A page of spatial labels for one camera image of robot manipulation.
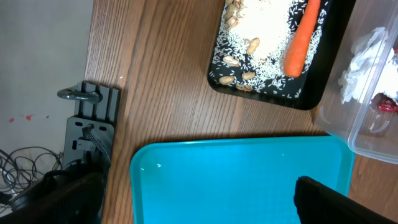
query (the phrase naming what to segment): white tissue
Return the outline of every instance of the white tissue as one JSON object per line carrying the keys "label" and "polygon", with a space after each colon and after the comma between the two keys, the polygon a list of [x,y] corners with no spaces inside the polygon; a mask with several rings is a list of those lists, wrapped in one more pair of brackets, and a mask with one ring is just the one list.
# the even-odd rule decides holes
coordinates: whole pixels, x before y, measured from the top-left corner
{"label": "white tissue", "polygon": [[[384,49],[387,38],[388,33],[386,28],[379,27],[354,42],[351,52],[355,56],[349,68],[343,72],[342,77],[338,80],[339,85],[342,86],[342,104],[349,102],[352,98],[363,103],[365,97],[363,92],[365,93],[371,84],[368,77],[376,70],[381,56],[378,51],[379,49]],[[393,56],[394,50],[391,49],[372,98],[378,93],[384,93],[393,99],[398,98],[398,66],[394,65],[392,61]]]}

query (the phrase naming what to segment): black tray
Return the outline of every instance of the black tray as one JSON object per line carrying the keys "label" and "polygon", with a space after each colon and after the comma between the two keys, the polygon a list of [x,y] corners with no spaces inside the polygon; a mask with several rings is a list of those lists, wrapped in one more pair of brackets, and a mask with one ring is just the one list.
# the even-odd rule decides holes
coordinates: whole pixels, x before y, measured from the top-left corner
{"label": "black tray", "polygon": [[[321,0],[320,12],[324,9],[326,10],[327,15],[324,17],[323,24],[321,25],[322,37],[317,48],[317,53],[315,54],[312,64],[307,72],[303,73],[298,78],[284,78],[283,82],[285,83],[285,88],[282,91],[278,90],[275,86],[268,86],[268,82],[271,84],[272,80],[268,80],[266,82],[266,87],[263,88],[260,93],[256,91],[245,92],[237,90],[235,86],[231,87],[220,85],[218,83],[218,80],[221,77],[220,74],[223,72],[226,75],[230,74],[230,72],[225,70],[234,70],[235,74],[242,74],[243,70],[241,70],[241,67],[226,68],[220,64],[213,64],[213,56],[215,55],[214,51],[208,72],[208,83],[215,91],[220,93],[264,101],[300,110],[310,110],[316,107],[325,90],[326,83],[329,79],[331,69],[335,62],[341,40],[343,39],[355,2],[356,0]],[[296,14],[291,17],[293,17],[293,21],[297,21],[299,24],[302,14]],[[232,46],[227,44],[224,47],[231,48]],[[249,71],[245,70],[244,72],[255,72],[255,70],[250,68]],[[242,81],[240,75],[235,75],[235,77],[237,80]]]}

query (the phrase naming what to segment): rice pile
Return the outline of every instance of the rice pile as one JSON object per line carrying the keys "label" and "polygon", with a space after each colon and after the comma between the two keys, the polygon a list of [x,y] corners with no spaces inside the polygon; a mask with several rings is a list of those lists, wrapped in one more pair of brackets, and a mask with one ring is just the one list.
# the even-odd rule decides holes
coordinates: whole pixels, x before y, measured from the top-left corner
{"label": "rice pile", "polygon": [[[277,90],[285,87],[287,80],[293,80],[285,77],[283,61],[298,26],[297,22],[293,21],[293,16],[303,14],[306,6],[304,0],[245,0],[244,17],[239,19],[238,26],[230,30],[226,30],[224,9],[212,63],[228,67],[223,62],[223,57],[230,55],[240,60],[240,69],[243,72],[256,73],[252,80],[235,80],[230,86],[237,83],[250,85],[258,93],[266,93],[265,87],[274,86],[275,90],[272,92],[276,94]],[[317,52],[325,16],[326,11],[322,9],[316,31],[312,35],[303,73],[308,71]],[[245,57],[248,45],[245,45],[244,40],[256,37],[260,39],[260,45],[252,56]]]}

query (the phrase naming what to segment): black metal bracket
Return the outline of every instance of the black metal bracket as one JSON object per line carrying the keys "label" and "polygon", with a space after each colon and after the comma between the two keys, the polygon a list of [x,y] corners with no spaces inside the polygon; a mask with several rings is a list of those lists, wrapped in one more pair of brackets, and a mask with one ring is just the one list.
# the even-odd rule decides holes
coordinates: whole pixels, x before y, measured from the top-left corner
{"label": "black metal bracket", "polygon": [[63,168],[76,161],[87,162],[86,153],[90,152],[90,161],[106,161],[103,153],[89,139],[85,139],[83,128],[91,125],[93,136],[112,155],[114,125],[118,117],[120,90],[79,82],[76,86],[60,90],[59,97],[75,100],[75,114],[67,121],[65,135]]}

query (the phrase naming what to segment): red spot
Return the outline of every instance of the red spot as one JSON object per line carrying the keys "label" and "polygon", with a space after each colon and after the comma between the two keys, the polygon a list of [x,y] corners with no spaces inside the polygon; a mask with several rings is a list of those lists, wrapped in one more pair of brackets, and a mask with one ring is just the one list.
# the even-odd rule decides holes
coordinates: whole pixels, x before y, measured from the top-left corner
{"label": "red spot", "polygon": [[32,117],[34,116],[34,114],[28,115],[26,116],[26,120],[30,121],[32,119]]}

